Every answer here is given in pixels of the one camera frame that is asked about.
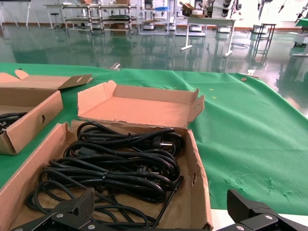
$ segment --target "black power cord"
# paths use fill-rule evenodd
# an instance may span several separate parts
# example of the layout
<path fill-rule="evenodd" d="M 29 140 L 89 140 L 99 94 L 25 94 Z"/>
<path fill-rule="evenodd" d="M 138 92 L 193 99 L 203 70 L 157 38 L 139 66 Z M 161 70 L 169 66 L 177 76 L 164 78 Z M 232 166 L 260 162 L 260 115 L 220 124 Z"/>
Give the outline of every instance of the black power cord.
<path fill-rule="evenodd" d="M 52 209 L 40 205 L 38 194 L 45 193 L 63 201 L 51 191 L 61 189 L 71 198 L 72 188 L 95 189 L 95 211 L 108 215 L 113 222 L 95 220 L 118 230 L 156 227 L 173 195 L 183 181 L 176 156 L 185 145 L 173 128 L 142 134 L 121 134 L 95 122 L 85 122 L 77 130 L 78 141 L 64 157 L 49 161 L 39 176 L 39 186 L 29 195 L 28 207 L 47 214 Z M 157 218 L 120 204 L 119 194 L 128 194 L 149 203 L 165 202 Z M 117 209 L 120 222 L 109 209 Z M 129 214 L 142 218 L 135 222 Z"/>
<path fill-rule="evenodd" d="M 0 134 L 4 132 L 10 125 L 23 117 L 27 112 L 6 113 L 0 115 Z"/>

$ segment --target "floor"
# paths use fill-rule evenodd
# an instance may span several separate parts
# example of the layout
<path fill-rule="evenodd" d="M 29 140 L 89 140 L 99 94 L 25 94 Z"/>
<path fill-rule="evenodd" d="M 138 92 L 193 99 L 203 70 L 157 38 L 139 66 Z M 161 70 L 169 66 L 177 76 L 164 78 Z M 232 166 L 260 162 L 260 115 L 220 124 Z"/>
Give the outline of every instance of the floor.
<path fill-rule="evenodd" d="M 223 57 L 229 35 L 207 31 L 206 37 L 192 37 L 193 47 L 180 52 L 185 37 L 125 36 L 88 32 L 48 30 L 47 27 L 6 26 L 0 30 L 0 62 L 70 64 L 121 68 L 164 69 L 247 73 L 254 70 L 271 88 L 308 117 L 308 58 L 292 57 L 304 48 L 293 47 L 294 34 L 274 34 L 268 52 L 262 41 L 255 53 L 255 35 L 238 31 L 233 54 Z"/>

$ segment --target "box lid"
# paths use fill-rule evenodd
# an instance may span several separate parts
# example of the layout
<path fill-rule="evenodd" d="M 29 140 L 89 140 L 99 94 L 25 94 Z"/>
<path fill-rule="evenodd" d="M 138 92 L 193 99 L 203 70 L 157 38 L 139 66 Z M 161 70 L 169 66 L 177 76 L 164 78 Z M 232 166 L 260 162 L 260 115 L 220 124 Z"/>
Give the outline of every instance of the box lid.
<path fill-rule="evenodd" d="M 29 75 L 23 70 L 15 70 L 17 77 L 0 73 L 0 88 L 37 88 L 60 90 L 84 85 L 92 80 L 92 74 L 66 76 Z"/>
<path fill-rule="evenodd" d="M 78 93 L 78 116 L 165 127 L 186 127 L 205 108 L 195 92 L 165 90 L 108 81 Z"/>

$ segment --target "cardboard box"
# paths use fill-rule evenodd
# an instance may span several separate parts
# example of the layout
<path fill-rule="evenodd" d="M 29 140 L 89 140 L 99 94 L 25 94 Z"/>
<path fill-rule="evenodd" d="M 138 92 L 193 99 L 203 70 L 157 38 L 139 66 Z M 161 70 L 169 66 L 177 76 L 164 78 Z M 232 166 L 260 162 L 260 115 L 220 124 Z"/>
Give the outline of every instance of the cardboard box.
<path fill-rule="evenodd" d="M 92 0 L 80 0 L 81 4 L 92 4 Z"/>
<path fill-rule="evenodd" d="M 129 5 L 130 0 L 116 0 L 116 3 L 120 5 Z"/>
<path fill-rule="evenodd" d="M 126 31 L 123 30 L 123 29 L 125 29 L 125 24 L 124 23 L 114 23 L 114 24 L 111 24 L 110 27 L 112 29 L 117 29 L 117 30 L 113 30 L 112 33 L 115 33 L 115 34 L 126 34 Z"/>
<path fill-rule="evenodd" d="M 188 14 L 192 14 L 192 11 L 195 10 L 196 8 L 194 8 L 192 5 L 190 5 L 189 3 L 183 3 L 182 4 L 182 10 L 186 11 Z"/>
<path fill-rule="evenodd" d="M 60 89 L 83 85 L 91 75 L 73 77 L 0 73 L 0 115 L 28 112 L 0 135 L 0 154 L 19 153 L 63 109 Z"/>
<path fill-rule="evenodd" d="M 204 14 L 201 14 L 201 15 L 191 14 L 191 15 L 189 15 L 189 17 L 192 17 L 192 18 L 205 18 L 205 15 Z"/>
<path fill-rule="evenodd" d="M 117 85 L 113 81 L 78 94 L 78 114 L 82 118 L 99 120 L 104 126 L 121 133 L 150 132 L 174 127 L 185 138 L 185 150 L 177 158 L 184 182 L 171 200 L 158 228 L 212 229 L 205 170 L 193 133 L 186 127 L 204 109 L 204 96 L 197 99 L 197 95 L 198 90 L 160 90 Z M 13 229 L 43 216 L 40 212 L 27 208 L 25 199 L 37 187 L 42 167 L 50 159 L 62 157 L 66 147 L 77 140 L 76 130 L 82 123 L 72 121 L 71 130 L 68 124 L 56 125 L 1 189 L 0 230 Z M 64 197 L 63 192 L 53 193 Z M 39 200 L 44 207 L 55 207 L 58 203 L 43 193 Z M 147 215 L 151 214 L 152 217 L 157 217 L 163 206 L 124 194 L 118 196 L 117 201 L 140 209 Z"/>

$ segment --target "green cloth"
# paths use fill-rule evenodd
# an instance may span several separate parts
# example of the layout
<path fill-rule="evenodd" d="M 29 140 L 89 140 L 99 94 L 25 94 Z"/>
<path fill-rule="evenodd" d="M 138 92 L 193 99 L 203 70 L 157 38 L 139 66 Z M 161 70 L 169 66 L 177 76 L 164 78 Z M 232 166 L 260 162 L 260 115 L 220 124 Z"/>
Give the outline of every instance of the green cloth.
<path fill-rule="evenodd" d="M 19 155 L 0 156 L 1 186 L 56 123 L 77 119 L 77 92 L 112 79 L 144 87 L 199 88 L 205 95 L 205 110 L 189 127 L 207 173 L 212 208 L 226 209 L 227 189 L 235 188 L 278 213 L 308 215 L 307 119 L 262 81 L 241 81 L 241 74 L 0 64 L 10 74 L 18 68 L 30 74 L 93 73 L 95 79 L 64 90 L 64 110 Z"/>
<path fill-rule="evenodd" d="M 300 19 L 296 26 L 308 26 L 308 18 Z"/>

